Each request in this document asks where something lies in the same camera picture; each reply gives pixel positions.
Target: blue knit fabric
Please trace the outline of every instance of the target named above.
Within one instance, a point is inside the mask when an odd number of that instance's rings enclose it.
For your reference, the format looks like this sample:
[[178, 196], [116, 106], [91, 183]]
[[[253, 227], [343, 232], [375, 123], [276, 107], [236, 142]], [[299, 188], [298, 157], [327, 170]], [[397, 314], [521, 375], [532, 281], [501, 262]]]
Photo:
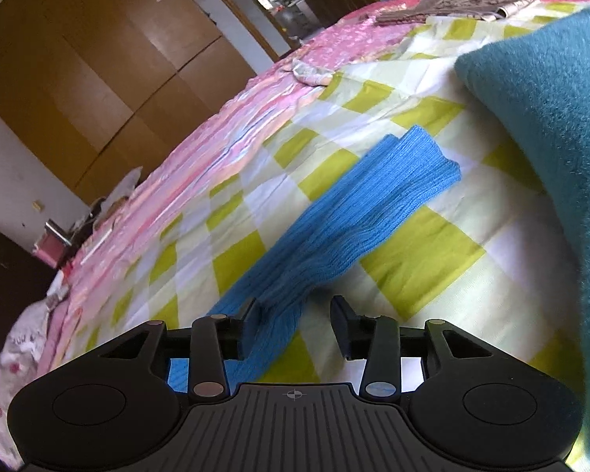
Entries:
[[[236, 314], [254, 296], [262, 323], [250, 356], [226, 363], [232, 387], [258, 380], [286, 348], [316, 286], [344, 274], [391, 236], [416, 209], [461, 178], [428, 133], [412, 127], [387, 135], [243, 275], [210, 314]], [[168, 383], [187, 390], [188, 361], [173, 361]]]
[[463, 55], [455, 68], [529, 158], [579, 255], [590, 456], [590, 8]]

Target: wooden wardrobe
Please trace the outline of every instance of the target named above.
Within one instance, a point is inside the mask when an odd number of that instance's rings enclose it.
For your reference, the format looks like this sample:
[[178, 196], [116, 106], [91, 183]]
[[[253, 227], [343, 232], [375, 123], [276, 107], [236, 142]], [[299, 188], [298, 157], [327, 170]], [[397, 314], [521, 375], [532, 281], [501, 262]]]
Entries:
[[0, 3], [0, 116], [87, 203], [254, 75], [192, 0]]

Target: checkered bedsheet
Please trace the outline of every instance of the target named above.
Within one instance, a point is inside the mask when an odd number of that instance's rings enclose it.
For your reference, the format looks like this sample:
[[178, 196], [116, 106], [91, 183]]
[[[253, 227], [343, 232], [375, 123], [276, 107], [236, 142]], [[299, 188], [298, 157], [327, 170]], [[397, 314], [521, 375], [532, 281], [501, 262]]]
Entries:
[[[346, 364], [330, 327], [328, 302], [341, 294], [357, 312], [407, 326], [448, 320], [582, 393], [573, 255], [526, 158], [453, 65], [585, 5], [540, 3], [492, 23], [431, 17], [379, 61], [341, 69], [239, 174], [185, 205], [96, 317], [79, 323], [63, 361], [145, 320], [189, 326], [384, 135], [419, 124], [459, 163], [462, 180], [316, 293], [259, 380], [358, 386], [363, 364]], [[590, 470], [580, 444], [570, 464]]]

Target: brown patterned cloth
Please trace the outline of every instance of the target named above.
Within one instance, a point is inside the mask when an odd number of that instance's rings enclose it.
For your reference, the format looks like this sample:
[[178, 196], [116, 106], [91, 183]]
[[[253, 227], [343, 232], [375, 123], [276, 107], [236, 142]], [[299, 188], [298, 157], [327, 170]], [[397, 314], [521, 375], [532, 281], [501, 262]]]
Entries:
[[470, 17], [494, 21], [515, 14], [536, 0], [422, 0], [406, 10], [381, 12], [376, 24], [419, 23], [429, 15]]

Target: teal plush pillow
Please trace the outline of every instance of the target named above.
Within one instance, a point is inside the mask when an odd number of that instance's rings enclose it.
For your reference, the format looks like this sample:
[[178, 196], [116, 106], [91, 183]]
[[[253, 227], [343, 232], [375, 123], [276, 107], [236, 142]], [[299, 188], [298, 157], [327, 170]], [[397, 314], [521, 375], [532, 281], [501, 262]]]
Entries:
[[455, 70], [525, 152], [579, 256], [590, 455], [590, 8], [467, 53]]

